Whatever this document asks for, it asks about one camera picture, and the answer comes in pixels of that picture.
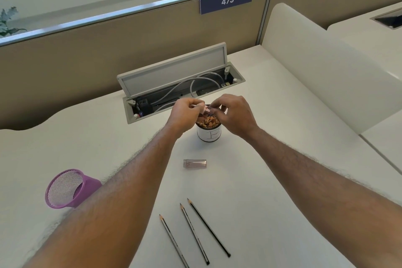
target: desk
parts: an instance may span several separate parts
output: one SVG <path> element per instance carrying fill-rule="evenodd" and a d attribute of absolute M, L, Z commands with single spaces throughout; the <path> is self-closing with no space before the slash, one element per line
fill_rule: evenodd
<path fill-rule="evenodd" d="M 246 82 L 227 92 L 248 100 L 262 128 L 321 163 L 402 200 L 402 177 L 264 48 L 256 46 L 228 59 Z M 209 103 L 222 93 L 204 99 Z M 66 108 L 29 130 L 0 131 L 0 216 L 5 217 L 0 225 L 0 266 L 21 265 L 46 227 L 63 213 L 48 208 L 43 199 L 54 175 L 78 168 L 104 178 L 167 121 L 169 111 L 128 125 L 123 96 L 118 91 Z M 207 159 L 207 169 L 185 170 L 183 159 Z M 189 208 L 187 197 L 231 258 Z M 309 224 L 258 154 L 225 128 L 213 143 L 199 140 L 195 127 L 177 141 L 131 267 L 182 266 L 158 214 L 164 216 L 189 266 L 205 266 L 180 202 L 212 268 L 353 267 Z"/>
<path fill-rule="evenodd" d="M 373 58 L 402 80 L 402 28 L 392 30 L 370 18 L 402 7 L 402 2 L 331 25 L 328 31 Z M 402 111 L 363 134 L 397 168 L 402 170 Z"/>

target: purple mesh pencil holder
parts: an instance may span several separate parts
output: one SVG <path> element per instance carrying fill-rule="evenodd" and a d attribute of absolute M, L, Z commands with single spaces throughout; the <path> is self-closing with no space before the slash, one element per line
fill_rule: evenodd
<path fill-rule="evenodd" d="M 84 175 L 79 169 L 68 169 L 49 183 L 45 201 L 53 209 L 76 208 L 101 186 L 98 179 Z"/>

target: office cubicle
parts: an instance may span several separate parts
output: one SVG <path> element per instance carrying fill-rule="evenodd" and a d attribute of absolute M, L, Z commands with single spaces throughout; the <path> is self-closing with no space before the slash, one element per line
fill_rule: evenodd
<path fill-rule="evenodd" d="M 0 40 L 0 128 L 33 127 L 57 111 L 119 90 L 116 75 L 226 42 L 260 43 L 272 8 L 323 27 L 402 0 L 252 0 L 200 15 L 199 0 L 167 0 Z"/>

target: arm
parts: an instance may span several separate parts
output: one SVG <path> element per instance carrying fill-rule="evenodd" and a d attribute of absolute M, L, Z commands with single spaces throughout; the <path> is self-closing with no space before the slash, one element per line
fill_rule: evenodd
<path fill-rule="evenodd" d="M 148 225 L 173 145 L 194 126 L 204 107 L 201 100 L 178 100 L 165 127 L 72 210 L 25 267 L 128 267 Z"/>
<path fill-rule="evenodd" d="M 309 222 L 356 267 L 402 266 L 399 205 L 264 132 L 243 97 L 223 95 L 211 106 L 220 122 L 264 159 Z"/>

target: sharpened pencil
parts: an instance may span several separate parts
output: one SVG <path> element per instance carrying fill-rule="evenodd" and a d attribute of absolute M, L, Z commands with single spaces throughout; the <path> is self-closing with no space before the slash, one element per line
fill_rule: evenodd
<path fill-rule="evenodd" d="M 169 235 L 169 237 L 170 237 L 170 240 L 172 241 L 174 247 L 176 248 L 176 251 L 177 251 L 178 255 L 180 256 L 181 260 L 183 261 L 184 267 L 190 268 L 190 267 L 188 266 L 187 262 L 186 262 L 186 259 L 185 259 L 184 256 L 183 256 L 183 253 L 181 253 L 180 248 L 179 248 L 178 245 L 177 245 L 177 242 L 174 240 L 174 237 L 173 237 L 171 231 L 169 230 L 169 227 L 168 227 L 168 225 L 166 224 L 166 221 L 163 219 L 163 216 L 162 216 L 161 214 L 159 214 L 159 219 L 160 219 L 160 221 L 162 221 L 162 224 L 163 224 L 163 226 L 165 227 L 166 232 L 168 233 L 168 235 Z"/>
<path fill-rule="evenodd" d="M 194 211 L 197 213 L 197 215 L 199 216 L 199 218 L 202 220 L 202 222 L 204 223 L 204 225 L 208 228 L 208 230 L 211 232 L 212 236 L 215 238 L 215 240 L 218 242 L 218 244 L 222 247 L 222 249 L 224 250 L 224 252 L 227 254 L 228 258 L 231 256 L 231 254 L 229 253 L 229 251 L 225 248 L 225 246 L 222 244 L 222 242 L 219 240 L 218 236 L 216 236 L 216 234 L 214 233 L 214 231 L 211 229 L 211 227 L 208 225 L 208 223 L 205 221 L 204 217 L 202 217 L 201 213 L 197 210 L 197 208 L 195 207 L 195 205 L 193 204 L 193 202 L 191 200 L 188 200 L 188 203 L 190 204 L 190 206 L 194 209 Z"/>
<path fill-rule="evenodd" d="M 184 217 L 187 220 L 187 223 L 188 223 L 188 225 L 189 225 L 189 227 L 191 229 L 191 232 L 193 232 L 195 241 L 197 242 L 198 247 L 200 248 L 200 251 L 202 253 L 202 256 L 204 257 L 205 263 L 207 263 L 207 265 L 209 265 L 209 260 L 208 260 L 207 254 L 205 253 L 204 248 L 202 247 L 201 242 L 200 242 L 197 234 L 195 233 L 195 229 L 194 229 L 193 225 L 191 224 L 190 218 L 188 217 L 187 212 L 184 209 L 184 206 L 182 204 L 180 204 L 180 209 L 182 210 L 182 212 L 184 214 Z"/>

